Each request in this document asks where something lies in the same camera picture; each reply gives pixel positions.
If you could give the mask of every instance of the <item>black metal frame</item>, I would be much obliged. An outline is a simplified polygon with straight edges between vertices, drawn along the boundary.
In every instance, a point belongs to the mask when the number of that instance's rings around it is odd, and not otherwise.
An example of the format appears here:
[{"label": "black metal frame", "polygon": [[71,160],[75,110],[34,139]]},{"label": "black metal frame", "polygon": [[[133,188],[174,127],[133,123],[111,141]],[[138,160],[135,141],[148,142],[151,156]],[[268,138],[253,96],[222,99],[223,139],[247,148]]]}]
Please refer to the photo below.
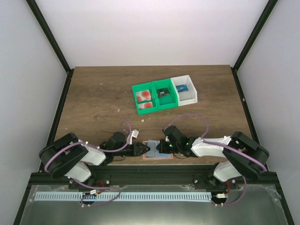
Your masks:
[{"label": "black metal frame", "polygon": [[[74,69],[70,69],[64,55],[62,54],[49,26],[45,18],[43,17],[41,11],[38,8],[35,0],[26,0],[29,7],[31,8],[34,16],[36,17],[38,23],[43,29],[46,37],[48,38],[51,46],[53,47],[57,57],[61,61],[66,73],[67,78],[65,81],[65,85],[62,91],[62,95],[60,97],[60,101],[57,107],[57,111],[54,117],[54,121],[51,127],[51,131],[49,133],[49,138],[47,144],[50,144],[54,141],[54,137],[57,131],[57,127],[60,121],[60,116],[62,113],[62,109],[64,107],[64,103],[67,97],[68,89],[71,83],[72,75]],[[239,70],[242,62],[244,61],[247,53],[249,52],[251,46],[255,42],[259,32],[261,31],[263,25],[271,14],[275,4],[278,0],[269,0],[265,9],[263,10],[257,24],[255,25],[248,41],[246,42],[240,56],[238,57],[234,67],[232,67],[232,74],[239,92],[239,96],[245,111],[245,115],[248,121],[248,125],[251,131],[251,135],[253,140],[259,143],[258,136],[251,119],[251,115],[249,112],[249,108],[247,106],[247,102],[245,96],[243,94],[242,87],[239,82],[239,78],[237,75],[237,71]],[[213,165],[128,165],[128,166],[103,166],[98,167],[96,170],[103,174],[106,177],[109,177],[111,185],[184,185],[190,184],[193,182],[195,176],[199,175],[207,175],[207,173],[212,169]],[[243,183],[242,179],[236,180],[237,184]],[[256,181],[247,181],[248,184],[274,184],[277,192],[281,195],[281,204],[285,211],[285,216],[290,225],[294,224],[293,218],[289,211],[288,205],[285,200],[284,193],[281,189],[277,174],[275,172],[266,172],[263,173],[259,180]],[[34,172],[31,174],[29,183],[25,190],[24,197],[22,199],[19,211],[16,215],[14,225],[20,223],[23,215],[23,211],[29,196],[30,188],[32,185],[69,185],[69,180],[64,177],[61,179],[53,179],[48,173],[43,171],[43,165],[40,165],[39,172]]]}]

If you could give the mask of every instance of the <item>white wall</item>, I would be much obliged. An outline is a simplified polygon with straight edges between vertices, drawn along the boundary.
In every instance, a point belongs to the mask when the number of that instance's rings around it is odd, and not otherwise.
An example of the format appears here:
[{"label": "white wall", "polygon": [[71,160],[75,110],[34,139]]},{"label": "white wall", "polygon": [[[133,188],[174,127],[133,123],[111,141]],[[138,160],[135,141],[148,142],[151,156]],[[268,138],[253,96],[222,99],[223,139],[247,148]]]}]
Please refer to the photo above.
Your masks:
[{"label": "white wall", "polygon": [[24,0],[0,7],[0,224],[37,172],[66,73]]},{"label": "white wall", "polygon": [[238,71],[259,139],[300,224],[300,1],[278,1]]},{"label": "white wall", "polygon": [[70,66],[233,64],[267,0],[37,0]]}]

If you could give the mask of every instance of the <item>white perforated rail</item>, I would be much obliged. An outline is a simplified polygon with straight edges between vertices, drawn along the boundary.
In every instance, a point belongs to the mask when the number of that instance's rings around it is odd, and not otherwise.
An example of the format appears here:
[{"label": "white perforated rail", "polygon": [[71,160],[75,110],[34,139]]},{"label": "white perforated rail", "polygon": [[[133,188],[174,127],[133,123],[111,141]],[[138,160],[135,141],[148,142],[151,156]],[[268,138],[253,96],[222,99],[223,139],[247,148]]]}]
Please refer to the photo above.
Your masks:
[{"label": "white perforated rail", "polygon": [[[118,193],[103,192],[88,196],[85,201],[108,201]],[[35,201],[79,201],[79,192],[36,192]],[[122,192],[117,202],[210,202],[210,192]]]}]

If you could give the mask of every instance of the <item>wooden tabletop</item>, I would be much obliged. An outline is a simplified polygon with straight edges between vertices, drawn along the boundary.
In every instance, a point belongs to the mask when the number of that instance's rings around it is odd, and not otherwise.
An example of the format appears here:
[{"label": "wooden tabletop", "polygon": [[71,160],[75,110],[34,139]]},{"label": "wooden tabletop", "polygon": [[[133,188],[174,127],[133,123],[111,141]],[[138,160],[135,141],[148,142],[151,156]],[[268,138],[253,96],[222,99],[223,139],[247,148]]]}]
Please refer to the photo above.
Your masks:
[{"label": "wooden tabletop", "polygon": [[[131,86],[155,80],[190,75],[198,92],[198,103],[138,115]],[[251,137],[231,69],[220,66],[76,67],[55,139],[73,132],[83,141],[99,145],[127,120],[140,131],[137,141],[164,138],[162,128],[184,113],[202,115],[209,123],[207,138],[241,131]],[[205,124],[187,116],[175,122],[186,136],[201,136]],[[112,164],[213,164],[218,157],[144,161],[127,157]]]}]

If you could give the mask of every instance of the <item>red and white package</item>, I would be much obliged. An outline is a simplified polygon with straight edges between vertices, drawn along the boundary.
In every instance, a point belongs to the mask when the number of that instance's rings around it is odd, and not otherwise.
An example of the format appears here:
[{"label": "red and white package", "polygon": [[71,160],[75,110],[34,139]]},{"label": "red and white package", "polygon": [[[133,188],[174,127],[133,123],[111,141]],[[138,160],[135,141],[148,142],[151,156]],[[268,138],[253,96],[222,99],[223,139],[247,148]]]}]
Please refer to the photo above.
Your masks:
[{"label": "red and white package", "polygon": [[149,90],[138,91],[135,93],[137,102],[151,100],[151,93]]},{"label": "red and white package", "polygon": [[153,107],[152,102],[145,102],[145,103],[139,104],[139,109],[147,109],[147,108],[152,108],[152,107]]}]

